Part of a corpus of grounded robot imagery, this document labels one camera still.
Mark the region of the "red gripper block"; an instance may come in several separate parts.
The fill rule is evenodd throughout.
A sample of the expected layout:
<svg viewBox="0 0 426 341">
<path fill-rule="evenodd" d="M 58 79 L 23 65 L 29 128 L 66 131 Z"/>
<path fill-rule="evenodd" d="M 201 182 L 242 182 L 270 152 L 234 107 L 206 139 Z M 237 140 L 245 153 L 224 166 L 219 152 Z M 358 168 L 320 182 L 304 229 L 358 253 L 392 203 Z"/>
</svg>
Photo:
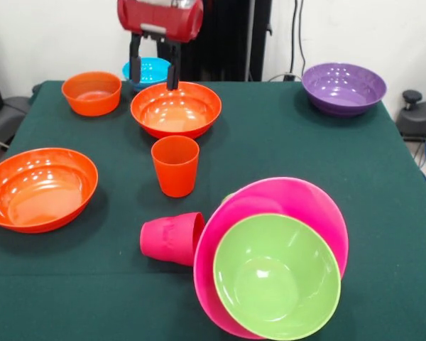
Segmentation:
<svg viewBox="0 0 426 341">
<path fill-rule="evenodd" d="M 202 26 L 202 1 L 118 1 L 117 13 L 122 27 L 132 32 L 129 45 L 129 79 L 141 81 L 141 36 L 156 34 L 170 42 L 170 67 L 167 90 L 178 89 L 181 44 L 194 40 Z"/>
</svg>

